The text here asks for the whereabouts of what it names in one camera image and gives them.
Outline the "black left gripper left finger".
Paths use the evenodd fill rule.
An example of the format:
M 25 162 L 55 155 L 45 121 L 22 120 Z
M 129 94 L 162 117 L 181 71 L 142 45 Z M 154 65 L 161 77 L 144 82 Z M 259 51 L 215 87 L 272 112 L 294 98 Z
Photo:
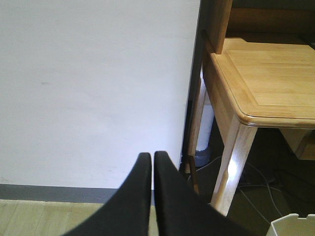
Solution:
M 66 236 L 147 236 L 151 207 L 151 156 L 140 153 L 116 193 Z

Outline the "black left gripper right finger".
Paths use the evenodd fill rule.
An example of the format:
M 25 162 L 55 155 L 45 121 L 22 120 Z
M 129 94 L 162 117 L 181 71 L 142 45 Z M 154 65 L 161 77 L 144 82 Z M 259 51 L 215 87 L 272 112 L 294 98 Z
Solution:
M 161 236 L 247 236 L 191 190 L 165 151 L 154 154 L 154 194 Z

